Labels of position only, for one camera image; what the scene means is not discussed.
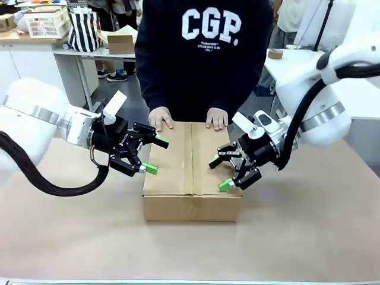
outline black sweatshirt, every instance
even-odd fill
[[[150,110],[205,122],[217,107],[233,114],[256,86],[273,15],[268,0],[144,0],[135,46]]]

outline person in background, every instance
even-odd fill
[[[135,45],[149,122],[222,130],[256,86],[273,15],[268,0],[144,0]]]
[[[97,12],[103,31],[113,31],[108,0],[88,0],[88,7]],[[108,82],[121,82],[128,80],[128,76],[116,72],[113,61],[95,61],[98,78],[106,78]]]
[[[270,49],[284,49],[286,45],[294,43],[308,1],[274,0],[274,29],[269,41]],[[273,77],[263,68],[255,94],[261,97],[271,96],[271,87],[275,84]]]
[[[274,0],[268,0],[268,1],[269,1],[269,5],[270,5],[270,7],[272,8],[272,11],[273,11]],[[273,27],[272,27],[272,29],[270,31],[270,36],[268,38],[268,45],[269,45],[270,37],[272,36],[272,32],[273,32]]]
[[[129,25],[137,30],[137,16],[141,15],[138,0],[114,0],[112,9],[120,29]],[[128,75],[134,75],[136,73],[136,64],[134,62],[124,62],[124,71]]]

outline hand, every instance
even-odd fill
[[[162,131],[162,120],[166,122],[169,129],[174,128],[173,119],[167,107],[158,107],[149,114],[149,123],[156,128],[157,132]]]
[[[206,128],[210,128],[211,122],[215,131],[221,131],[225,126],[228,126],[227,112],[219,108],[210,108],[207,112]]]

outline green gripper fingertip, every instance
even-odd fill
[[[219,190],[220,192],[227,192],[230,188],[230,183],[232,182],[232,178],[224,181],[223,183],[219,184]]]
[[[159,139],[160,141],[163,141],[163,142],[165,142],[165,143],[169,143],[169,141],[167,140],[167,139],[165,139],[165,138],[163,138],[161,135],[159,135],[159,134],[156,134],[156,138],[157,139]]]
[[[150,163],[147,163],[147,162],[143,161],[142,165],[147,168],[147,172],[150,173],[150,174],[156,175],[157,172],[159,171],[159,168],[157,166],[152,165]]]
[[[212,160],[212,161],[210,161],[208,164],[212,164],[214,161],[216,161],[217,159],[219,159],[219,155],[218,154],[216,154],[215,155],[215,158]]]

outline metal ring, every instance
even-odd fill
[[[307,132],[320,125],[323,125],[342,114],[345,110],[346,109],[344,108],[343,104],[341,102],[338,102],[335,105],[328,108],[327,110],[324,110],[323,112],[315,115],[314,117],[311,117],[310,119],[307,119],[306,121],[302,122],[300,126],[301,131]]]
[[[52,111],[44,109],[40,106],[34,106],[31,112],[25,112],[23,110],[16,110],[16,109],[13,109],[12,107],[7,106],[8,98],[9,98],[9,96],[5,97],[5,101],[4,101],[5,107],[10,108],[10,109],[15,110],[15,111],[18,111],[18,112],[21,112],[25,115],[35,117],[37,119],[43,120],[43,121],[50,123],[50,124],[53,124],[53,125],[57,124],[57,121],[59,119],[59,115],[57,113],[53,113]]]

